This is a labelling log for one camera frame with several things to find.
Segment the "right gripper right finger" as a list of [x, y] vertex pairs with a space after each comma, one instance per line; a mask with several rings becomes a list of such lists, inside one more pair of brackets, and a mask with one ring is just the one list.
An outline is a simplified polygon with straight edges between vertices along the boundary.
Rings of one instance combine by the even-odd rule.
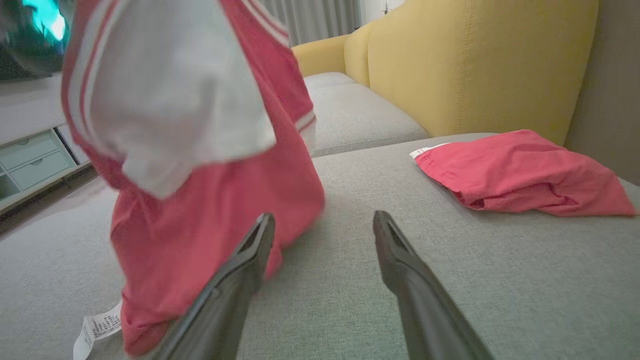
[[494, 360], [393, 217], [374, 213], [382, 281], [396, 296], [409, 360]]

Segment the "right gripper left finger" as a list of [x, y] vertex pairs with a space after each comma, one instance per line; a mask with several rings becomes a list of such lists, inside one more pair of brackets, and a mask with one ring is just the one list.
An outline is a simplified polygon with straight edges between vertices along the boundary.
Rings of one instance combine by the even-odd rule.
[[261, 214], [152, 360], [236, 360], [250, 301], [265, 278], [275, 218]]

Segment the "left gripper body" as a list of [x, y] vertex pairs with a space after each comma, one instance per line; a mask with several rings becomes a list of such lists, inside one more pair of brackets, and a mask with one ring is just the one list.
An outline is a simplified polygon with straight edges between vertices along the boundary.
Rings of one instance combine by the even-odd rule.
[[76, 0], [0, 0], [0, 82], [62, 70]]

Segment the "red jersey with white sleeves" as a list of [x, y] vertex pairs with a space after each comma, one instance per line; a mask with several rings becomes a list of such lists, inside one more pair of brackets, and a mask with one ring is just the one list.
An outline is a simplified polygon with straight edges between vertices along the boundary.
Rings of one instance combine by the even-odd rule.
[[260, 214], [266, 276], [322, 214], [316, 115], [286, 27], [259, 0], [76, 0], [62, 109], [118, 192], [125, 353], [150, 353]]

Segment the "large grey sofa seat cushion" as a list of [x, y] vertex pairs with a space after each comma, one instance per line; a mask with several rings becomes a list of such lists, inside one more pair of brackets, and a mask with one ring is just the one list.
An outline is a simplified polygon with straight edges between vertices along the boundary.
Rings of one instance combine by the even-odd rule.
[[[640, 215], [471, 210], [410, 153], [482, 133], [316, 157], [320, 220], [251, 302], [240, 360], [407, 360], [372, 227], [389, 212], [496, 359], [640, 360]], [[622, 186], [640, 212], [640, 187]], [[79, 192], [0, 240], [0, 360], [73, 360], [85, 316], [119, 301], [117, 194]]]

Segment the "white drawer cabinet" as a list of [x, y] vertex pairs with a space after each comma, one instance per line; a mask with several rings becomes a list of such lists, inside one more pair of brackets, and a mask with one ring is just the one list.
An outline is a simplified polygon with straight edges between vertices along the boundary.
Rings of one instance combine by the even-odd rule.
[[60, 75], [0, 84], [0, 215], [89, 166], [62, 109]]

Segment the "red shorts with white stripes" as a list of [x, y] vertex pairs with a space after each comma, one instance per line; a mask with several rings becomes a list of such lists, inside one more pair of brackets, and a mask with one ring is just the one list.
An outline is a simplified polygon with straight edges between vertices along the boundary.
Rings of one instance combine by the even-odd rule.
[[636, 216], [608, 167], [523, 129], [410, 153], [425, 175], [466, 208], [557, 217]]

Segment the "small grey sofa seat cushion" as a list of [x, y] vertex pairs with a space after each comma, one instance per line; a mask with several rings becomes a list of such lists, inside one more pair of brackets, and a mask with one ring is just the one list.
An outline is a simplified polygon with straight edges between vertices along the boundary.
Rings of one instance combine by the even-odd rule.
[[317, 117], [313, 157], [430, 137], [402, 109], [343, 73], [311, 75], [304, 82]]

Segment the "yellow sofa backrest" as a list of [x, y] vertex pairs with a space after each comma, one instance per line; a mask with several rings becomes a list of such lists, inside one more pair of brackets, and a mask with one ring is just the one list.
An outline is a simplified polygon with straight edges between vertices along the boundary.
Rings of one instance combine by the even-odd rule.
[[528, 129], [562, 146], [598, 11], [599, 0], [406, 0], [292, 50], [302, 75], [343, 73], [431, 136]]

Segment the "grey curtain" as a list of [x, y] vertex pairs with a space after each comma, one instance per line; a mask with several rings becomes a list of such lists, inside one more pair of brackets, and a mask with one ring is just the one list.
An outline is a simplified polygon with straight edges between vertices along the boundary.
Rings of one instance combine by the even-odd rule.
[[358, 0], [259, 0], [281, 21], [291, 47], [348, 35], [361, 27]]

